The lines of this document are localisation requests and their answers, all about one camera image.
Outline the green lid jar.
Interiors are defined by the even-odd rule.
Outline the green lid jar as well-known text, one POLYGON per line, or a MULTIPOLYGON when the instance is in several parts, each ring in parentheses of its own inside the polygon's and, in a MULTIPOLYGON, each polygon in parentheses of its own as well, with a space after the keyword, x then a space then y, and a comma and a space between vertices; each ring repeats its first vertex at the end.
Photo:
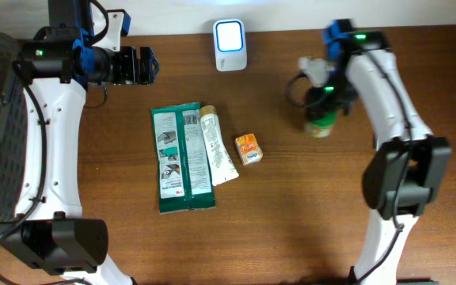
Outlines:
POLYGON ((314 138, 328 137, 336 122, 336 113, 327 112, 325 116, 317 120, 309 120, 305 122, 305 132, 314 138))

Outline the orange tissue pack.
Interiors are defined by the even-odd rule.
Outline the orange tissue pack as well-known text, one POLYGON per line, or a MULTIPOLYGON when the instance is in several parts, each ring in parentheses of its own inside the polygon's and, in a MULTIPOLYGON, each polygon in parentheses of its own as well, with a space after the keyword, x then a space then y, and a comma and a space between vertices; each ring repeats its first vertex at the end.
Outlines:
POLYGON ((253 133, 239 136, 234 142, 242 165, 253 164, 263 158, 263 151, 253 133))

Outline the white cream tube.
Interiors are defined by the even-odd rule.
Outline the white cream tube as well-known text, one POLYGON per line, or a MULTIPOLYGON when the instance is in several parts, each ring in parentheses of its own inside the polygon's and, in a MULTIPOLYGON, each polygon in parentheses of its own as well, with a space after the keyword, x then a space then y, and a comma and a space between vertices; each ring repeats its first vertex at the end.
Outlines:
POLYGON ((217 186, 238 178, 239 173, 222 140, 219 117, 215 107, 213 105, 203 106, 199 110, 199 114, 212 185, 217 186))

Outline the green wipes packet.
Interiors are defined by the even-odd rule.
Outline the green wipes packet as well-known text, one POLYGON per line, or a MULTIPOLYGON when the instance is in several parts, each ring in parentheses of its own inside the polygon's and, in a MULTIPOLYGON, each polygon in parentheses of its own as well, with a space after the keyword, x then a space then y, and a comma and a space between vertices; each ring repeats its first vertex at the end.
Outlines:
POLYGON ((199 102, 151 110, 163 214, 215 207, 199 102))

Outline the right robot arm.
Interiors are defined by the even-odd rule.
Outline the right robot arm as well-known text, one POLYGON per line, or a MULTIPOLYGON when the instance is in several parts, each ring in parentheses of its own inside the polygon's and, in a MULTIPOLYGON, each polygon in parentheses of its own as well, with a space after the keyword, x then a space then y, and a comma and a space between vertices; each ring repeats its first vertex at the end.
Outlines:
POLYGON ((414 108, 383 32, 359 31, 350 20, 337 19, 325 28, 323 43, 324 59, 298 61, 298 75, 311 87, 297 107, 319 135, 323 120, 349 113, 360 99, 374 136, 375 154, 362 177, 370 209, 367 234, 344 283, 397 284, 405 243, 425 207, 437 199, 452 149, 414 108))

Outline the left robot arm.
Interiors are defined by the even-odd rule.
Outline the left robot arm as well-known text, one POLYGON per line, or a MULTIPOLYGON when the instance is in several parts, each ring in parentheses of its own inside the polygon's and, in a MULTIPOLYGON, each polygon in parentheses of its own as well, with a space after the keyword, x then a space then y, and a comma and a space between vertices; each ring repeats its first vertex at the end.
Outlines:
POLYGON ((124 46, 130 15, 97 1, 51 1, 49 23, 26 41, 12 67, 27 108, 25 167, 14 222, 0 246, 62 284, 131 284, 108 254, 108 228, 84 218, 78 140, 91 86, 148 85, 159 64, 149 47, 124 46))

